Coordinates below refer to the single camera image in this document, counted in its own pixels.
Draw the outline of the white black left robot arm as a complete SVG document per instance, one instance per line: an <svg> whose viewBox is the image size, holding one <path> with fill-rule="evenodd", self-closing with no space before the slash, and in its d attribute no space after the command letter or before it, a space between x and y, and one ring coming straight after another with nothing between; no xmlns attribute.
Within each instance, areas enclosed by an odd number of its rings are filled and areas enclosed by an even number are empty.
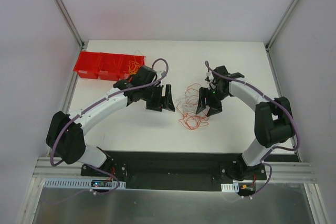
<svg viewBox="0 0 336 224"><path fill-rule="evenodd" d="M175 111L171 85L162 85L167 71L156 72L141 66L136 74L117 81L101 98L83 109L65 114L55 113L51 119L46 144L51 157L58 156L70 165L76 162L92 166L99 176L110 173L108 156L100 148L85 143L85 135L112 113L126 108L139 100L145 108L153 111Z"/></svg>

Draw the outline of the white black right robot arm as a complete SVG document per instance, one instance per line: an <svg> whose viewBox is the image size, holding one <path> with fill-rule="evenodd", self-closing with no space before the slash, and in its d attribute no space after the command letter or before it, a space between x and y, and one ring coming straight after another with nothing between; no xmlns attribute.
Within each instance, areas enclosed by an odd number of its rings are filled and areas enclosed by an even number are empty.
<svg viewBox="0 0 336 224"><path fill-rule="evenodd" d="M243 74L230 73L225 66L208 69L205 80L209 86L199 89L196 114L204 110L207 117L221 113L227 97L239 98L255 114L255 139L226 171L233 179L248 179L274 149L295 135L290 102L285 97L271 99Z"/></svg>

